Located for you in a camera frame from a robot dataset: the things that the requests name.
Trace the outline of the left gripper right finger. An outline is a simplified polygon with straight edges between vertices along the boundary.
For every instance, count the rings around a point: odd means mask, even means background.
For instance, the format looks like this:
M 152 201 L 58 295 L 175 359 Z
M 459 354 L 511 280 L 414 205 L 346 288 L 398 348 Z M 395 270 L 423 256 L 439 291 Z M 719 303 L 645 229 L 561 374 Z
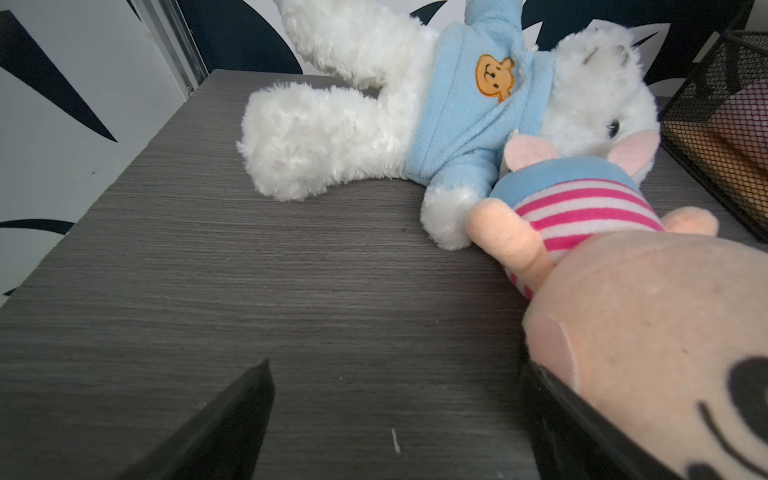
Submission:
M 525 356 L 525 425 L 542 479 L 678 479 L 570 387 Z

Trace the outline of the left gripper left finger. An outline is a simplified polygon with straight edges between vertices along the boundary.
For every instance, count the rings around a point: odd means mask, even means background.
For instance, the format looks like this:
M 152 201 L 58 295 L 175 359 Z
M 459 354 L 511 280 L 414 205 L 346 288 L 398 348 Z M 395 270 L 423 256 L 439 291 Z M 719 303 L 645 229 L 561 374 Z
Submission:
M 251 479 L 275 398 L 268 360 L 245 371 L 119 479 Z

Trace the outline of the pink trash bag roll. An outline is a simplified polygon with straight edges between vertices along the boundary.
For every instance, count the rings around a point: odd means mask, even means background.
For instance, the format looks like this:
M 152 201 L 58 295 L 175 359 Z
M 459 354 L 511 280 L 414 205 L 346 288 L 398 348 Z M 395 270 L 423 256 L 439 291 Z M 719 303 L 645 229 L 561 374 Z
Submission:
M 767 163 L 767 81 L 729 96 L 710 119 L 714 132 L 751 160 Z

